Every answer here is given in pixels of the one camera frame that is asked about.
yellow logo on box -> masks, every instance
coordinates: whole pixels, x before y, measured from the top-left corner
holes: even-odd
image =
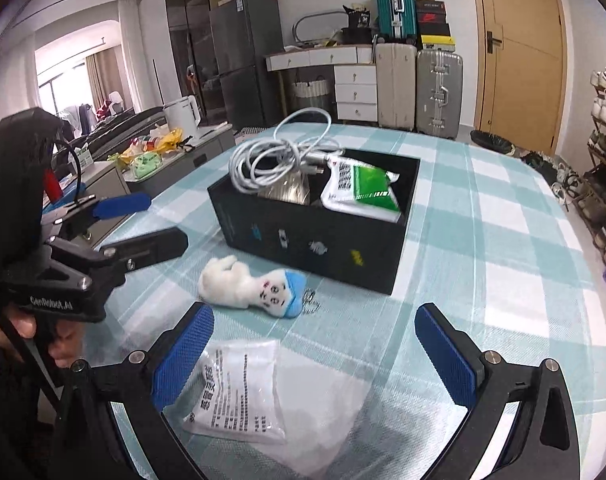
[[[352,254],[352,260],[354,260],[355,264],[357,264],[359,267],[365,265],[365,263],[363,262],[363,258],[361,257],[361,253],[359,251],[352,250],[350,251],[350,253]]]

human hand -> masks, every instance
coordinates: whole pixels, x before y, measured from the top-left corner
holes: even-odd
[[[9,304],[4,314],[10,320],[18,334],[24,339],[31,339],[36,334],[36,320],[28,312],[20,310],[16,305]],[[81,353],[84,327],[83,323],[60,319],[56,324],[57,337],[48,346],[48,353],[59,368],[69,367]],[[22,361],[8,337],[0,328],[0,348],[4,349],[15,359]]]

wooden door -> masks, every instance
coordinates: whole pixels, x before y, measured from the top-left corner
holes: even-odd
[[[564,97],[560,0],[482,0],[482,7],[480,129],[553,153]]]

white curtain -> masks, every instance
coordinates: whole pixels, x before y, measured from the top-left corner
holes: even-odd
[[[41,106],[34,60],[34,35],[0,51],[0,120]]]
[[[119,0],[118,7],[125,73],[134,110],[140,112],[155,106],[155,99],[143,49],[139,6],[136,0]]]

white plush keychain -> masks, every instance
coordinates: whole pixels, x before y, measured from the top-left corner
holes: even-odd
[[[206,303],[233,308],[259,306],[274,317],[296,317],[303,310],[305,275],[276,269],[258,278],[234,255],[212,258],[199,277],[199,295]]]

